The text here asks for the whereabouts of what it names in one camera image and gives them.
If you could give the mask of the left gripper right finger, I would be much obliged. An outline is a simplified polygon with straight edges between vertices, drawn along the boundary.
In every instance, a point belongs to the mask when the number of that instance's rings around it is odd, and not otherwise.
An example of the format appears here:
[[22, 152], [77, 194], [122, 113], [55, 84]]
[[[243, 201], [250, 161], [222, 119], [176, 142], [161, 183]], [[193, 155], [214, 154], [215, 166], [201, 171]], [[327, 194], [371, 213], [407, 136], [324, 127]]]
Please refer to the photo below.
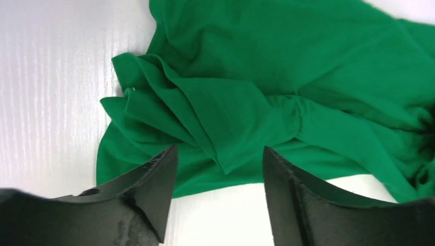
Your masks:
[[392, 203], [336, 187], [263, 152], [275, 245], [434, 245], [434, 198]]

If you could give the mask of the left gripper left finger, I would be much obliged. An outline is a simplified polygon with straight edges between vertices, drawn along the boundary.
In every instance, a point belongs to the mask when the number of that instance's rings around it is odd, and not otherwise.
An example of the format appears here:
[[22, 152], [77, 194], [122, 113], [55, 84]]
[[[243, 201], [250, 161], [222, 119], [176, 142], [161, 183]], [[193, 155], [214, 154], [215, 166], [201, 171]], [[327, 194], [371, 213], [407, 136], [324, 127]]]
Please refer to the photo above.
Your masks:
[[175, 187], [178, 149], [77, 196], [1, 189], [1, 245], [159, 245]]

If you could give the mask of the green t shirt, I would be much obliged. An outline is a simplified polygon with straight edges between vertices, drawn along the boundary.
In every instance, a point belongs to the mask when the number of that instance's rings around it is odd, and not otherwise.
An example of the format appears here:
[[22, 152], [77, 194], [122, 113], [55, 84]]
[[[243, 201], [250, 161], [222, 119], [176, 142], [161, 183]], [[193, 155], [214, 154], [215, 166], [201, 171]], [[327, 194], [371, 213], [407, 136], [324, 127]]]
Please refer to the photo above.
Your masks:
[[122, 96], [103, 184], [177, 145], [174, 197], [263, 181], [272, 147], [321, 179], [434, 195], [434, 26], [364, 1], [150, 1], [143, 55], [112, 59]]

